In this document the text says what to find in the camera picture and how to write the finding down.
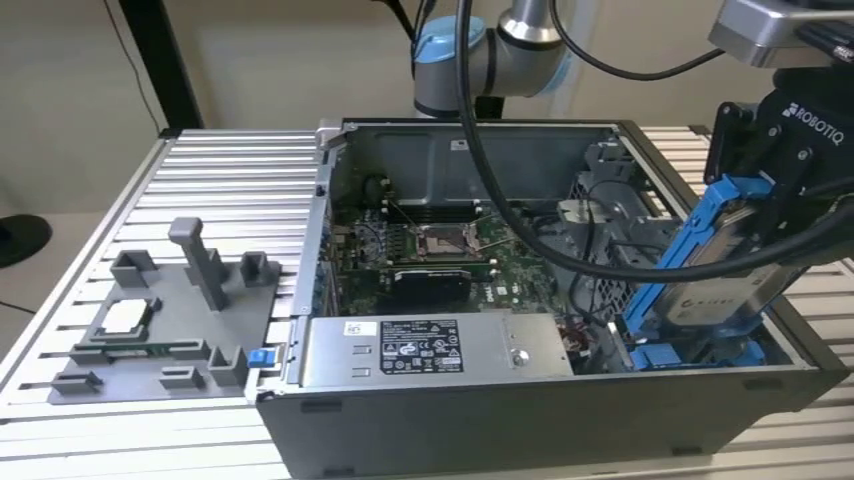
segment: blue latch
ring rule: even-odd
[[[742,354],[733,360],[735,367],[755,367],[765,363],[765,352],[759,344],[750,340],[745,345]]]
[[[264,348],[256,348],[250,352],[247,360],[250,368],[270,368],[276,366],[276,352]]]
[[[679,354],[669,343],[638,345],[629,355],[638,370],[675,367],[682,364]]]

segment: cable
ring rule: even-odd
[[[630,72],[629,70],[617,68],[609,65],[607,63],[605,63],[602,60],[597,59],[573,41],[573,39],[570,38],[570,34],[567,33],[566,28],[563,27],[563,23],[561,22],[561,17],[558,16],[558,0],[549,0],[549,13],[551,14],[551,22],[555,24],[555,30],[558,31],[558,35],[561,36],[561,39],[563,40],[563,43],[566,44],[571,52],[578,57],[581,57],[581,59],[585,60],[585,62],[587,62],[595,68],[602,70],[605,73],[610,73],[615,77],[625,78],[626,80],[650,82],[654,80],[663,80],[666,78],[675,77],[677,75],[687,72],[693,68],[699,67],[703,63],[714,60],[725,53],[723,50],[721,50],[719,48],[715,48],[710,52],[697,57],[694,60],[685,62],[682,65],[673,67],[667,70],[663,70],[661,72],[655,72],[655,73]]]
[[[590,201],[586,202],[587,203],[587,236],[585,237],[585,246],[582,247],[582,261],[587,262],[590,260],[590,254],[593,252],[593,243],[597,237],[597,223],[593,219],[593,209],[590,208]],[[570,289],[567,291],[567,297],[570,300],[570,306],[573,307],[573,310],[575,310],[575,312],[578,312],[578,314],[582,316],[582,319],[585,320],[585,322],[587,323],[595,323],[597,325],[599,325],[602,328],[607,328],[607,322],[602,319],[599,319],[590,310],[593,310],[593,304],[595,301],[595,296],[597,296],[597,285],[594,282],[594,288],[593,291],[590,292],[590,307],[589,309],[582,308],[582,306],[578,304],[578,302],[575,301],[575,289],[578,288],[578,285],[581,283],[581,279],[582,279],[582,274],[577,273],[575,277],[573,278],[573,282],[570,283]]]
[[[410,17],[406,15],[406,10],[400,5],[400,1],[399,0],[374,0],[374,1],[384,3],[388,9],[391,10],[391,13],[395,14],[395,18],[398,19],[400,28],[403,28],[403,31],[406,32],[406,36],[408,37],[411,42],[415,38],[415,30],[412,28],[412,24],[410,23]]]
[[[466,38],[469,31],[471,16],[471,0],[458,0],[457,13],[457,38]],[[481,182],[490,196],[495,209],[501,214],[511,231],[517,234],[519,240],[531,249],[534,253],[541,255],[546,261],[558,267],[585,275],[599,277],[610,280],[622,280],[642,283],[679,283],[710,278],[718,278],[757,267],[774,263],[801,250],[810,244],[822,239],[833,230],[851,221],[854,217],[854,204],[845,203],[837,211],[810,226],[803,232],[797,233],[785,240],[773,245],[747,253],[733,259],[707,263],[693,267],[682,267],[673,269],[634,269],[615,268],[606,265],[579,261],[561,252],[550,248],[537,237],[534,231],[522,223],[515,215],[513,208],[507,202],[495,174],[490,168],[483,143],[477,131],[477,120],[471,101],[471,82],[469,78],[469,42],[455,42],[455,62],[457,62],[457,101],[461,113],[461,123],[466,140],[469,142],[469,151],[471,154],[475,170],[481,177]]]
[[[134,63],[134,59],[131,58],[131,53],[128,52],[128,47],[124,45],[124,39],[122,38],[122,32],[119,32],[119,25],[116,24],[116,17],[112,15],[112,9],[110,8],[110,3],[107,0],[103,0],[104,8],[107,9],[107,15],[110,16],[110,23],[112,24],[112,30],[116,32],[116,38],[119,39],[119,45],[122,45],[122,51],[124,52],[124,58],[128,59],[128,63],[131,64],[131,68],[134,69],[134,78],[136,79],[136,89],[139,90],[139,96],[143,99],[143,104],[146,105],[146,110],[148,110],[148,116],[151,117],[151,121],[155,124],[155,133],[160,135],[160,123],[158,122],[158,117],[155,117],[155,112],[151,110],[151,105],[148,103],[148,98],[146,98],[146,90],[143,89],[143,80],[139,75],[139,69],[136,68],[136,64]]]
[[[24,307],[19,306],[19,305],[15,305],[13,303],[7,303],[7,302],[4,302],[1,300],[0,300],[0,305],[3,305],[4,307],[9,307],[9,308],[12,308],[15,310],[20,310],[22,312],[28,313],[31,315],[36,314],[35,310],[30,310],[28,308],[24,308]]]
[[[663,245],[655,245],[653,243],[642,243],[642,242],[629,242],[626,240],[611,240],[611,245],[617,245],[618,247],[633,247],[638,250],[655,250],[659,253],[665,253],[667,251],[667,247]]]
[[[815,185],[813,188],[807,188],[801,194],[801,197],[821,197],[829,193],[842,193],[842,190],[850,190],[851,188],[854,188],[854,178],[839,178],[821,185]]]
[[[422,39],[422,33],[424,32],[424,25],[427,19],[436,8],[436,0],[420,0],[418,3],[418,11],[415,13],[415,35],[412,36],[412,42],[410,44],[410,67],[412,69],[412,75],[415,75],[415,50],[418,48],[418,42]]]
[[[410,69],[412,70],[412,77],[415,77],[415,49],[418,48],[418,42],[424,30],[422,18],[424,17],[426,3],[426,0],[420,0],[418,2],[418,10],[415,11],[415,33],[412,35],[412,41],[410,42]]]

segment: gray 3d-printed stand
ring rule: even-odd
[[[247,354],[263,345],[280,267],[263,252],[223,263],[200,233],[198,218],[172,222],[170,240],[188,265],[158,266],[144,250],[119,254],[116,286],[68,352],[50,403],[243,395]]]

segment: warning label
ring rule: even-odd
[[[386,375],[463,371],[457,320],[380,322],[379,341]]]

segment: metal bracket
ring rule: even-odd
[[[342,119],[320,119],[320,126],[315,132],[315,144],[324,152],[344,143],[344,128]]]

